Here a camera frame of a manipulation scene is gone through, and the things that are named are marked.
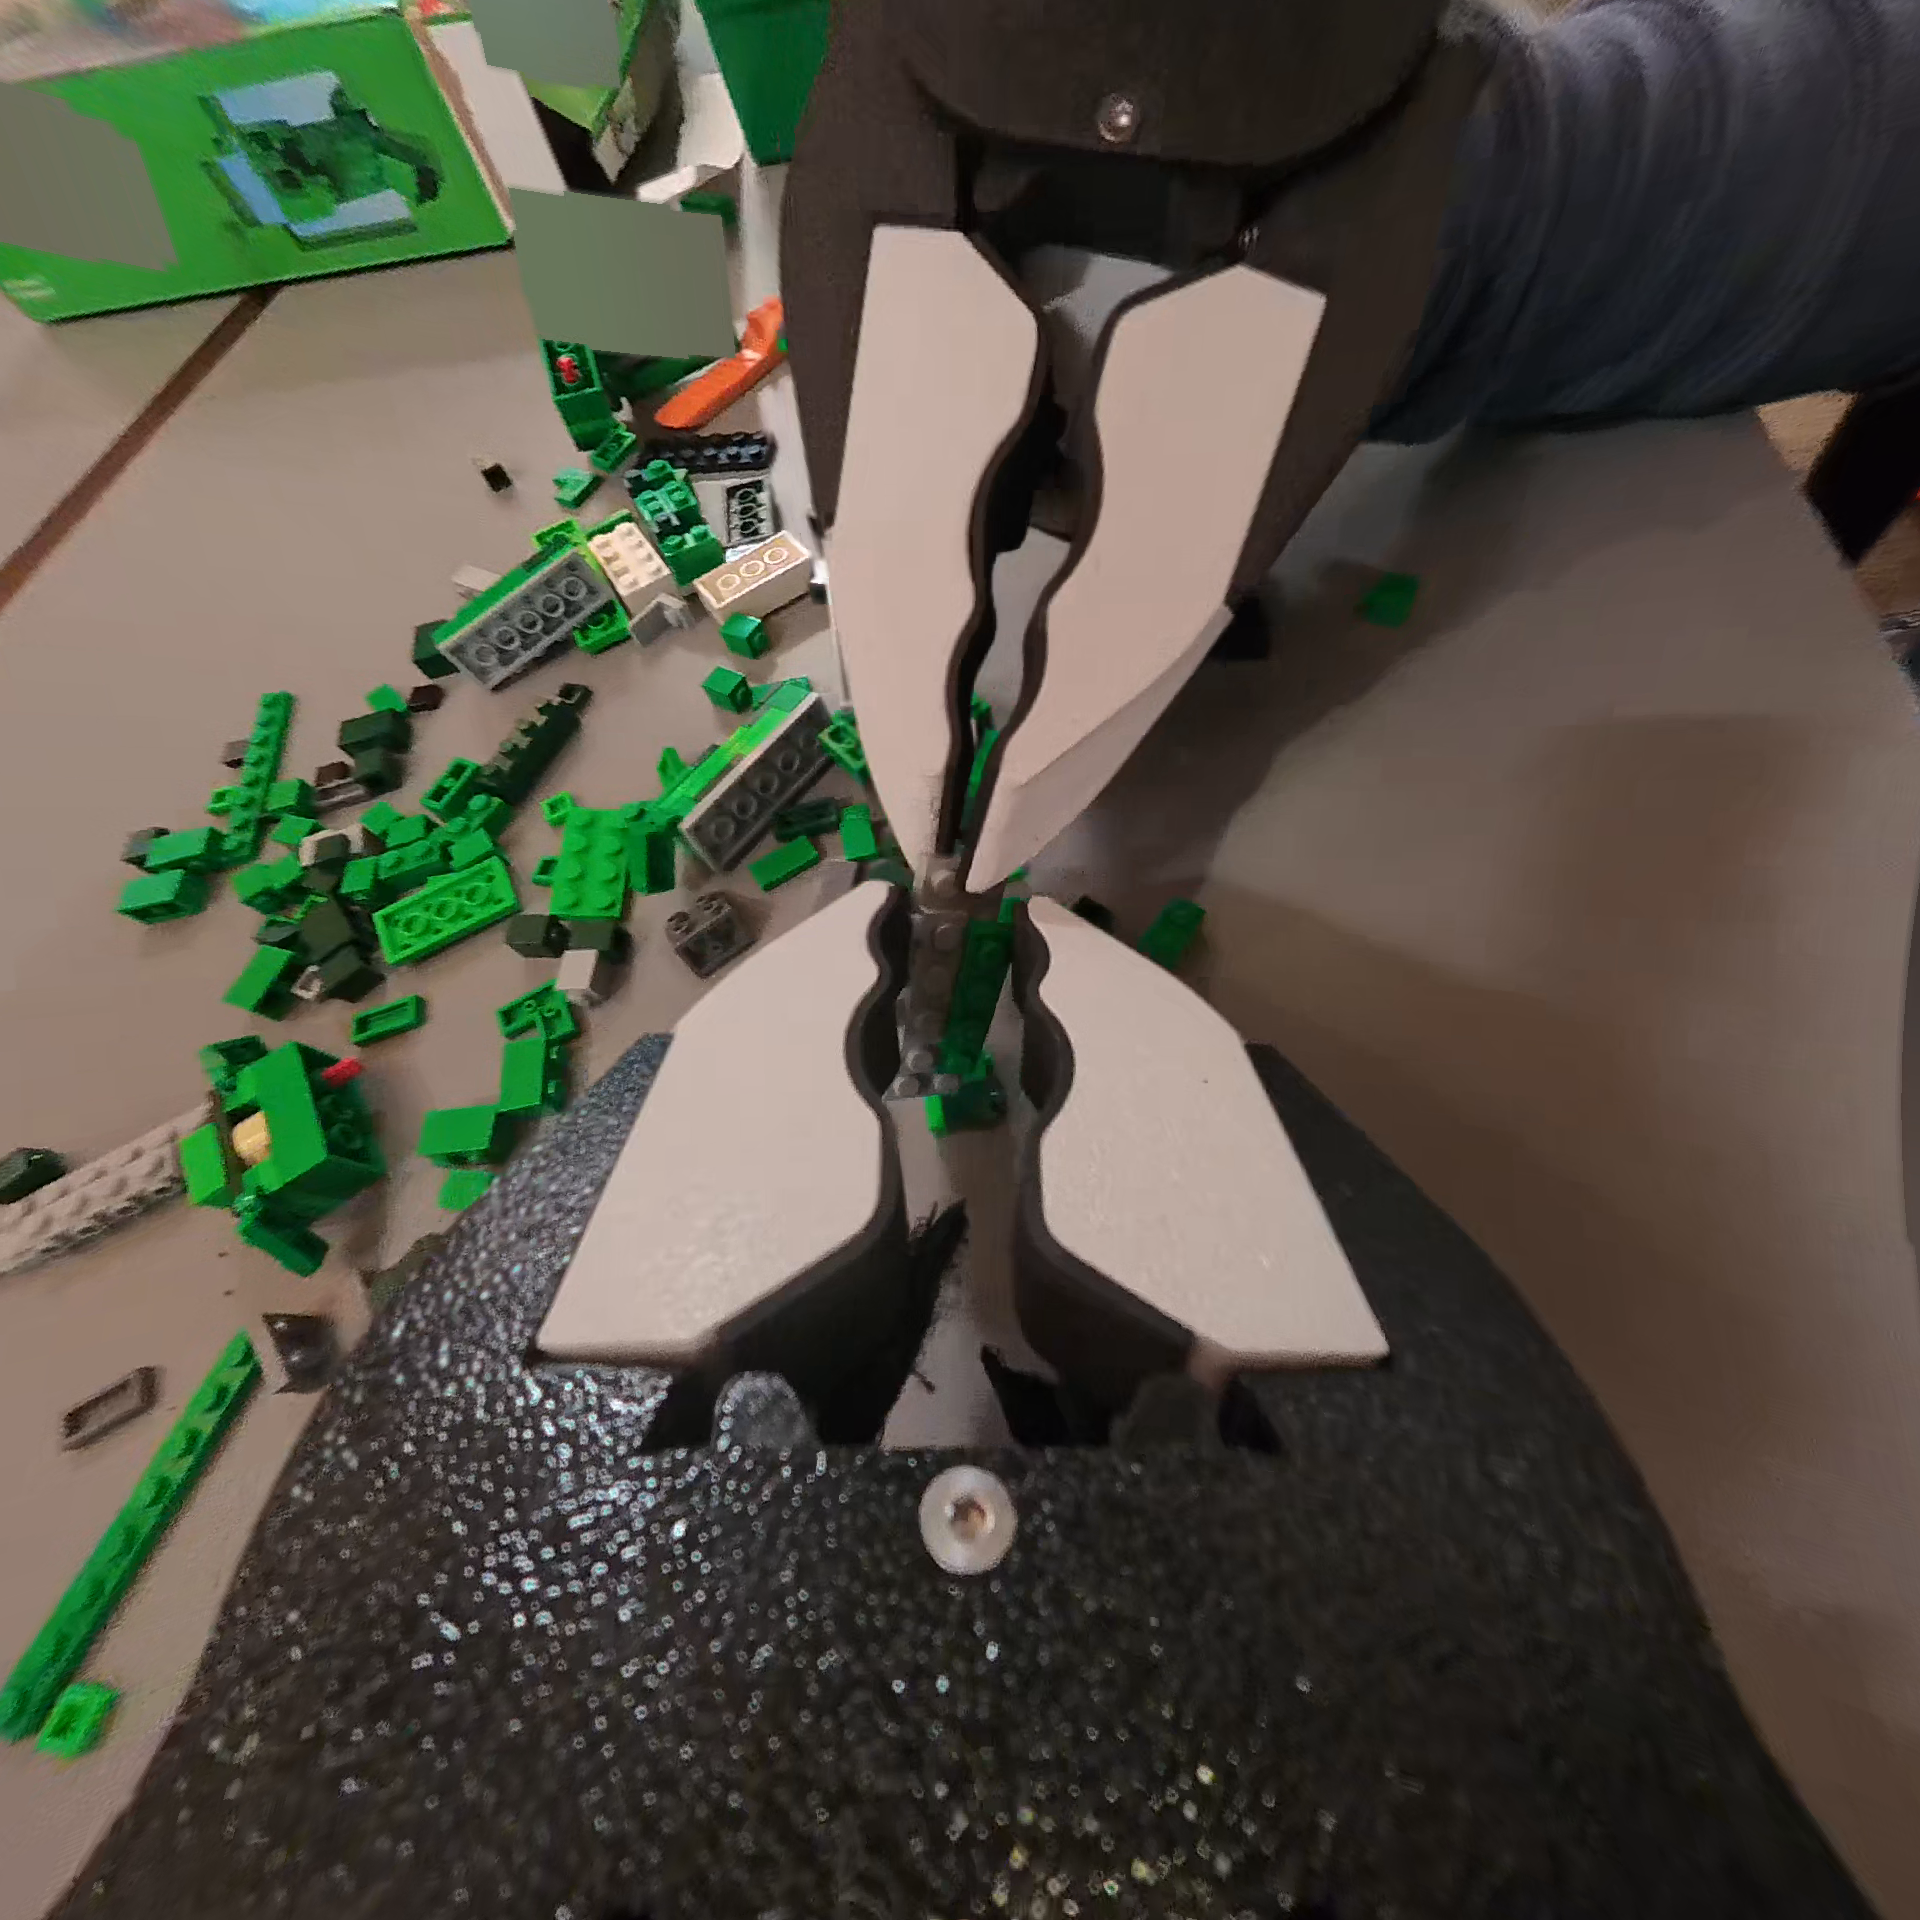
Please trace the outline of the long green brick build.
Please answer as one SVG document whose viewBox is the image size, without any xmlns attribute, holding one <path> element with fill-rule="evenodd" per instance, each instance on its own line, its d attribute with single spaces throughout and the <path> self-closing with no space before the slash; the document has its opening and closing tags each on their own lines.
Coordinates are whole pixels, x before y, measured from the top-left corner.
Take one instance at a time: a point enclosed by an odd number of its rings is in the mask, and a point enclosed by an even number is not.
<svg viewBox="0 0 1920 1920">
<path fill-rule="evenodd" d="M 596 352 L 539 341 L 549 395 L 579 451 L 592 452 L 621 424 L 621 404 L 652 380 L 654 355 Z"/>
</svg>

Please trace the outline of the long green studded plate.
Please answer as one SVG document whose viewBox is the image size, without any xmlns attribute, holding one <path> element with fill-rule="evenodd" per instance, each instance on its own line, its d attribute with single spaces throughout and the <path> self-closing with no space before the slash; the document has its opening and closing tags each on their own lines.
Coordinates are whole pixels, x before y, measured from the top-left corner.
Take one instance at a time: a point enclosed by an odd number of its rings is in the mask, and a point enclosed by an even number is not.
<svg viewBox="0 0 1920 1920">
<path fill-rule="evenodd" d="M 82 1669 L 164 1534 L 220 1454 L 228 1428 L 250 1408 L 261 1359 L 248 1330 L 234 1333 L 220 1357 L 158 1443 L 134 1490 L 122 1504 L 54 1610 L 21 1650 L 2 1688 L 2 1740 L 37 1736 L 60 1694 Z"/>
</svg>

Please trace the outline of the green plastic bin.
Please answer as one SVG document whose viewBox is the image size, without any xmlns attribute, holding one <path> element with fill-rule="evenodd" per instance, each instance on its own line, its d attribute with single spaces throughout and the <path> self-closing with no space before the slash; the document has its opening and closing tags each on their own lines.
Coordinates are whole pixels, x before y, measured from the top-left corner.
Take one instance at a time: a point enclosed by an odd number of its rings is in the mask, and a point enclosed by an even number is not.
<svg viewBox="0 0 1920 1920">
<path fill-rule="evenodd" d="M 829 3 L 700 3 L 712 50 L 750 156 L 792 160 L 801 117 L 825 59 Z"/>
</svg>

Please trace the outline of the orange brick separator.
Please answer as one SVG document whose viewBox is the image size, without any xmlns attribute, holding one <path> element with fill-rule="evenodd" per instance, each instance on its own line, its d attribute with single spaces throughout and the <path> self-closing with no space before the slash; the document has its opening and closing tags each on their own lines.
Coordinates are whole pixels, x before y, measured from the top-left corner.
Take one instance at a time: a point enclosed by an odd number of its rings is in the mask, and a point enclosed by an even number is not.
<svg viewBox="0 0 1920 1920">
<path fill-rule="evenodd" d="M 654 422 L 669 435 L 706 429 L 778 373 L 785 358 L 785 301 L 768 298 L 750 310 L 731 357 L 713 362 L 668 395 L 656 407 Z"/>
</svg>

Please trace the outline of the grey holed brick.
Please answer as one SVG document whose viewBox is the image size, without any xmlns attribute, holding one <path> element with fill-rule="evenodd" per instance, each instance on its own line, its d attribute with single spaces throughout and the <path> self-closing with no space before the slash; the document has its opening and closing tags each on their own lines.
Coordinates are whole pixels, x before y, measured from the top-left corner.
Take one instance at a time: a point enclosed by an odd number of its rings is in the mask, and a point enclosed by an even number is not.
<svg viewBox="0 0 1920 1920">
<path fill-rule="evenodd" d="M 824 774 L 829 717 L 819 690 L 780 685 L 755 717 L 696 760 L 669 800 L 683 850 L 713 874 L 739 866 L 780 810 Z"/>
<path fill-rule="evenodd" d="M 565 646 L 598 654 L 634 635 L 605 572 L 579 541 L 552 543 L 433 631 L 435 654 L 486 692 Z"/>
</svg>

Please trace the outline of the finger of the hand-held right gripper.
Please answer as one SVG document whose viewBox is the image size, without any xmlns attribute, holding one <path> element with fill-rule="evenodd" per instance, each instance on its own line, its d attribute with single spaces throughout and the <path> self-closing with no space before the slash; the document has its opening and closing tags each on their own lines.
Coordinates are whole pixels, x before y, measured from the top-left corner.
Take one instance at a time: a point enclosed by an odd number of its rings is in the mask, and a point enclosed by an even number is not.
<svg viewBox="0 0 1920 1920">
<path fill-rule="evenodd" d="M 1030 622 L 968 887 L 1042 852 L 1115 780 L 1228 624 L 1241 549 L 1328 298 L 1232 266 L 1121 303 L 1090 388 L 1089 522 Z"/>
<path fill-rule="evenodd" d="M 945 837 L 953 671 L 989 598 L 986 499 L 1037 395 L 1040 317 L 981 244 L 881 223 L 828 562 L 856 724 L 912 874 Z"/>
</svg>

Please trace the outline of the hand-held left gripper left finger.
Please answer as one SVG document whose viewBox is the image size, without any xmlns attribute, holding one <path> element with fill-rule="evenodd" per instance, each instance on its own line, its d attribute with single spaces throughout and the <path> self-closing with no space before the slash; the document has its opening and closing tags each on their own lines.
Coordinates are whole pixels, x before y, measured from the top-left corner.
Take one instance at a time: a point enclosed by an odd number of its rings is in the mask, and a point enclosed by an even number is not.
<svg viewBox="0 0 1920 1920">
<path fill-rule="evenodd" d="M 637 1445 L 709 1445 L 752 1380 L 828 1445 L 950 1416 L 937 1326 L 964 1208 L 914 1216 L 888 1101 L 907 947 L 905 890 L 856 880 L 709 988 L 541 1248 L 534 1366 L 652 1384 Z"/>
</svg>

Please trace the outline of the long dark green brick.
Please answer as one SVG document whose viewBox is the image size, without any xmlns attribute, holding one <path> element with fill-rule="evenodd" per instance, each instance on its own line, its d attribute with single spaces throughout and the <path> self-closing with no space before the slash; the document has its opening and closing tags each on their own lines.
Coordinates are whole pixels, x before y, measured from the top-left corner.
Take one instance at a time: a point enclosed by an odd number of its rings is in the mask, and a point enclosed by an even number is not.
<svg viewBox="0 0 1920 1920">
<path fill-rule="evenodd" d="M 561 683 L 541 698 L 474 776 L 474 790 L 516 807 L 525 803 L 582 726 L 592 687 Z"/>
</svg>

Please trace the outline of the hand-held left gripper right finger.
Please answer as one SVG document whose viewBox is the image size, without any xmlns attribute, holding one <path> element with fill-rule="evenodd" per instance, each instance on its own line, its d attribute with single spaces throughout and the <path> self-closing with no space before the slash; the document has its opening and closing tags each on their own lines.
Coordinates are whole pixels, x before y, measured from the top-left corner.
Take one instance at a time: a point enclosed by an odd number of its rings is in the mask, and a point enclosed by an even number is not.
<svg viewBox="0 0 1920 1920">
<path fill-rule="evenodd" d="M 1273 1376 L 1368 1373 L 1385 1326 L 1236 1026 L 1035 895 L 1016 911 L 1013 1287 L 1045 1362 L 1035 1438 L 1107 1443 L 1140 1398 L 1218 1410 Z"/>
</svg>

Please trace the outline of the green and grey brick assembly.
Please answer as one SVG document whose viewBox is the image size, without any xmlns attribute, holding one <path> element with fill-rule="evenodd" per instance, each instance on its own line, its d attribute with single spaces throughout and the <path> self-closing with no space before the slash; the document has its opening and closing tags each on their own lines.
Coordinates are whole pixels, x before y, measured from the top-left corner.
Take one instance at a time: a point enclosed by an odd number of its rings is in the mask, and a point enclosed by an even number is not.
<svg viewBox="0 0 1920 1920">
<path fill-rule="evenodd" d="M 970 852 L 933 856 L 910 898 L 910 952 L 899 999 L 891 1099 L 918 1099 L 936 1135 L 1005 1120 L 1009 1095 L 989 1053 L 1016 955 L 1016 911 L 1002 890 L 970 892 Z"/>
</svg>

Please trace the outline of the small green brick build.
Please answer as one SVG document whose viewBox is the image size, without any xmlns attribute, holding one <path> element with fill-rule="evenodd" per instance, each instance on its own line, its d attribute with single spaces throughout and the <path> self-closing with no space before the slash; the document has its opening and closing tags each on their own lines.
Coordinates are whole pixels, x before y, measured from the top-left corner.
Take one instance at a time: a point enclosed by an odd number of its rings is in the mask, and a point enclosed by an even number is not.
<svg viewBox="0 0 1920 1920">
<path fill-rule="evenodd" d="M 230 1216 L 238 1239 L 307 1279 L 329 1244 L 317 1224 L 388 1172 L 363 1066 L 261 1037 L 203 1045 L 209 1115 L 179 1146 L 185 1198 Z"/>
</svg>

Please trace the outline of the grey desk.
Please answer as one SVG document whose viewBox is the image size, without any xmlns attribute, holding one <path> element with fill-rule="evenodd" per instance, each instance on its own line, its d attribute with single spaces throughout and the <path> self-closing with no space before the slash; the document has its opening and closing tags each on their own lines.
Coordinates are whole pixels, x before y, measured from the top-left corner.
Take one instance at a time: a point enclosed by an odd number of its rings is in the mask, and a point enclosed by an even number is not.
<svg viewBox="0 0 1920 1920">
<path fill-rule="evenodd" d="M 21 323 L 4 490 L 99 454 L 4 608 L 4 1146 L 190 1101 L 250 918 L 115 914 L 257 699 L 290 763 L 508 566 L 566 458 L 513 259 Z M 476 459 L 515 491 L 493 495 Z M 1198 968 L 1526 1294 L 1747 1708 L 1915 1916 L 1915 714 L 1747 419 L 1368 448 L 1272 663 L 1189 685 L 1045 878 L 1206 903 Z"/>
</svg>

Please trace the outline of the bright green square plate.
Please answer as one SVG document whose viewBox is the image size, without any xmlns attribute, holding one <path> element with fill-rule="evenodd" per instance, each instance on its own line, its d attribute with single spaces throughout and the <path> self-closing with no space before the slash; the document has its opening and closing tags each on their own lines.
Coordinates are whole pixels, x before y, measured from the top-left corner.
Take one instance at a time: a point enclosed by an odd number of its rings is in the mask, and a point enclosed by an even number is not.
<svg viewBox="0 0 1920 1920">
<path fill-rule="evenodd" d="M 563 922 L 621 922 L 630 895 L 676 887 L 678 820 L 665 805 L 587 807 L 556 795 L 545 815 L 561 848 L 534 863 L 549 911 Z"/>
</svg>

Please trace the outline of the green toy set box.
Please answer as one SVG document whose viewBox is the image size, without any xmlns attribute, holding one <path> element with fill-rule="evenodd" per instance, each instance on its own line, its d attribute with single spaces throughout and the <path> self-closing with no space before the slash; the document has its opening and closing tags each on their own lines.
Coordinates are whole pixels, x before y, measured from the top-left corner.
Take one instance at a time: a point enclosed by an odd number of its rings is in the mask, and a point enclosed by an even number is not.
<svg viewBox="0 0 1920 1920">
<path fill-rule="evenodd" d="M 745 139 L 690 5 L 612 5 L 604 87 L 470 5 L 2 5 L 4 301 L 58 324 L 502 248 L 513 188 L 674 200 Z"/>
</svg>

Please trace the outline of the white studded brick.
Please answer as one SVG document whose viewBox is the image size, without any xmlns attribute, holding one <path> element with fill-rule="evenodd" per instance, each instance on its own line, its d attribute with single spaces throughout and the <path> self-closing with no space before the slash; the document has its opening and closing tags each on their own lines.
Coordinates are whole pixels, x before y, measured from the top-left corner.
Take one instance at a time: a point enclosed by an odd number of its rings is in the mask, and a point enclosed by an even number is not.
<svg viewBox="0 0 1920 1920">
<path fill-rule="evenodd" d="M 661 560 L 636 516 L 620 514 L 601 522 L 587 532 L 587 549 L 630 616 L 662 598 L 682 596 L 669 564 Z"/>
</svg>

